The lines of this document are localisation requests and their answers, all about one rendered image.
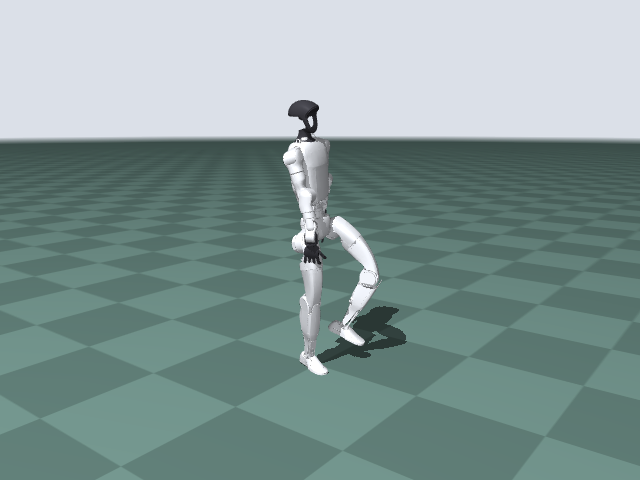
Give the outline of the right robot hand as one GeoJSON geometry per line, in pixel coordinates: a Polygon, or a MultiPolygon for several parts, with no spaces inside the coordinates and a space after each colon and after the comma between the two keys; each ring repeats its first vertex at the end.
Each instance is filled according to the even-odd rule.
{"type": "MultiPolygon", "coordinates": [[[[304,240],[305,240],[305,235],[304,235],[304,240]]],[[[311,259],[313,261],[313,263],[315,264],[315,259],[317,260],[318,264],[321,264],[320,260],[319,260],[319,254],[326,259],[326,256],[323,255],[322,252],[319,251],[319,247],[317,246],[318,244],[318,237],[317,237],[317,233],[315,233],[315,243],[310,243],[310,242],[306,242],[305,241],[305,249],[304,249],[304,263],[306,263],[307,261],[307,257],[308,257],[308,263],[311,262],[311,259]]]]}

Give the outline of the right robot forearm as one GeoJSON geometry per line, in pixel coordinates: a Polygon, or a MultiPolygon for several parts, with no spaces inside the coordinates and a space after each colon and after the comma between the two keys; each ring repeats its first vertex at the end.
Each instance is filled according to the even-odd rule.
{"type": "Polygon", "coordinates": [[[299,209],[303,216],[303,222],[305,222],[305,241],[315,243],[315,233],[318,228],[315,221],[315,206],[311,204],[311,194],[306,190],[299,194],[299,209]]]}

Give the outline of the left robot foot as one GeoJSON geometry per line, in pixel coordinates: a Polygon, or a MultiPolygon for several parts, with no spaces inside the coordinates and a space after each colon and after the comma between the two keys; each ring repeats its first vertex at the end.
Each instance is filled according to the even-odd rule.
{"type": "MultiPolygon", "coordinates": [[[[340,326],[341,322],[338,320],[334,320],[333,322],[330,323],[330,325],[328,326],[328,329],[335,333],[338,334],[339,336],[343,337],[345,340],[358,345],[358,346],[363,346],[365,343],[365,340],[360,337],[353,329],[351,326],[349,326],[348,330],[344,330],[344,328],[342,328],[340,326]]],[[[344,326],[343,324],[341,324],[342,326],[344,326]]],[[[345,324],[346,326],[346,324],[345,324]]]]}

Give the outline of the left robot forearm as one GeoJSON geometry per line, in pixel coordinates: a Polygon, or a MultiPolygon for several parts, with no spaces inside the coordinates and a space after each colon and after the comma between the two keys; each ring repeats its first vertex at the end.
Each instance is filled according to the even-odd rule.
{"type": "MultiPolygon", "coordinates": [[[[328,189],[328,195],[329,195],[329,193],[330,193],[330,187],[329,187],[329,189],[328,189]]],[[[326,199],[324,199],[324,200],[320,201],[320,203],[323,203],[323,202],[324,202],[324,206],[323,206],[323,213],[325,213],[325,209],[327,208],[327,205],[328,205],[328,196],[327,196],[327,198],[326,198],[326,199]]],[[[317,203],[319,203],[319,202],[317,202],[317,203]]]]}

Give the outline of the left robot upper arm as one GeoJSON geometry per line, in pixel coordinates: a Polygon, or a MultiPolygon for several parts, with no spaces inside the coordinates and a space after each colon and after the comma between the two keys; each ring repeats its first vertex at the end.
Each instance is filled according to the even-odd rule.
{"type": "MultiPolygon", "coordinates": [[[[323,141],[325,142],[325,144],[326,144],[326,148],[327,148],[327,154],[328,154],[328,166],[329,166],[330,141],[329,141],[329,140],[327,140],[327,139],[323,139],[323,141]]],[[[330,187],[330,186],[331,186],[331,184],[332,184],[332,181],[333,181],[333,176],[332,176],[330,173],[328,173],[328,176],[329,176],[329,187],[330,187]]]]}

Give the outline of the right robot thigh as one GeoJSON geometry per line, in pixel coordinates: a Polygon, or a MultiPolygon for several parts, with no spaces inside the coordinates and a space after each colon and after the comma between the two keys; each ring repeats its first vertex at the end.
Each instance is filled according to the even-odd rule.
{"type": "MultiPolygon", "coordinates": [[[[304,249],[306,247],[305,240],[305,228],[301,230],[297,235],[292,238],[292,248],[295,252],[301,253],[304,255],[304,249]]],[[[317,246],[319,247],[319,251],[321,252],[319,241],[317,246]]],[[[321,264],[317,263],[315,259],[315,264],[312,259],[311,262],[308,263],[308,257],[306,263],[304,263],[304,257],[301,259],[300,270],[302,273],[302,278],[304,282],[306,300],[308,302],[309,307],[311,308],[311,312],[313,306],[319,304],[321,306],[321,294],[322,294],[322,283],[323,283],[323,261],[322,256],[319,254],[319,260],[321,264]]]]}

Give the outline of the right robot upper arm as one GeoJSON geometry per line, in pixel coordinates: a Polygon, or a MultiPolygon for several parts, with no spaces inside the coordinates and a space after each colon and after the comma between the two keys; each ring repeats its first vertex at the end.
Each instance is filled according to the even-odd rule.
{"type": "Polygon", "coordinates": [[[306,187],[306,176],[302,165],[303,161],[304,157],[300,147],[294,147],[283,155],[283,162],[291,175],[290,177],[298,199],[300,192],[306,190],[311,194],[312,203],[316,200],[316,192],[306,187]]]}

